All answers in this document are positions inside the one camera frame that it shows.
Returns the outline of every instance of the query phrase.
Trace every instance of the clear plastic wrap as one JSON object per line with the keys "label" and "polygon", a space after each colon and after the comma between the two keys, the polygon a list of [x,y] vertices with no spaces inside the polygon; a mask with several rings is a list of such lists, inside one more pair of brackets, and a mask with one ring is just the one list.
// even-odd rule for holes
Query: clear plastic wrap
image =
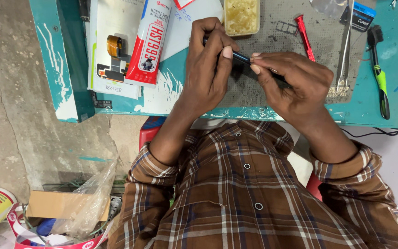
{"label": "clear plastic wrap", "polygon": [[74,209],[70,219],[57,219],[51,231],[53,234],[66,233],[78,239],[84,239],[91,234],[110,199],[117,163],[118,158],[73,192],[91,196],[85,202],[75,204],[78,207]]}
{"label": "clear plastic wrap", "polygon": [[347,0],[310,0],[312,7],[322,14],[339,20],[348,4]]}

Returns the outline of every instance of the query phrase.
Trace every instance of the rolled-up sleeve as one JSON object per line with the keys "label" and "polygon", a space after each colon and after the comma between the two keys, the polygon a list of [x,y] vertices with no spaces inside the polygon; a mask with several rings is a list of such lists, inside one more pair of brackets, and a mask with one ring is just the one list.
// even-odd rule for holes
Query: rolled-up sleeve
{"label": "rolled-up sleeve", "polygon": [[108,248],[144,248],[158,232],[159,222],[170,207],[179,167],[159,162],[146,143],[131,165],[125,183],[118,229]]}
{"label": "rolled-up sleeve", "polygon": [[376,239],[398,248],[398,206],[390,187],[379,175],[382,157],[355,142],[359,151],[342,163],[324,163],[311,153],[323,202],[350,222],[371,245]]}

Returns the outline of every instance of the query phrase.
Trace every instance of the cracked floor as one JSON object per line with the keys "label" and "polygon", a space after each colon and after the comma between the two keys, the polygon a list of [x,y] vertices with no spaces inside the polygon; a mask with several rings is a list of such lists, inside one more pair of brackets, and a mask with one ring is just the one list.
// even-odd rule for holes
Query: cracked floor
{"label": "cracked floor", "polygon": [[145,116],[96,115],[59,122],[54,113],[28,0],[0,0],[0,187],[27,202],[43,184],[88,178],[121,151],[130,168]]}

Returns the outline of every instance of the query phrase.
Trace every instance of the red plastic chair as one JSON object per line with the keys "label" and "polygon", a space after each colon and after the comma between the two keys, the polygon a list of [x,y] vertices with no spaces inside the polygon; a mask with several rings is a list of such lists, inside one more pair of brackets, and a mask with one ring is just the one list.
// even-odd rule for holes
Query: red plastic chair
{"label": "red plastic chair", "polygon": [[149,116],[139,131],[139,150],[145,142],[150,142],[161,129],[162,124],[167,119],[166,116]]}
{"label": "red plastic chair", "polygon": [[322,182],[319,181],[319,179],[317,178],[317,176],[314,174],[313,171],[310,175],[310,179],[308,179],[307,190],[317,199],[322,201],[322,195],[320,194],[320,191],[318,189],[320,184],[322,184]]}

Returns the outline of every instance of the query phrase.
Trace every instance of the green brush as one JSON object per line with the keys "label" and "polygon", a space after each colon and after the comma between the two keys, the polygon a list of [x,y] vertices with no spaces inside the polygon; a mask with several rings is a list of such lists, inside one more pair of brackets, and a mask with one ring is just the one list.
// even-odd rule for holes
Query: green brush
{"label": "green brush", "polygon": [[372,65],[377,86],[379,87],[380,113],[384,119],[390,119],[390,103],[386,93],[385,72],[380,68],[377,58],[377,43],[383,42],[383,32],[380,25],[374,25],[368,29],[368,45],[372,55]]}

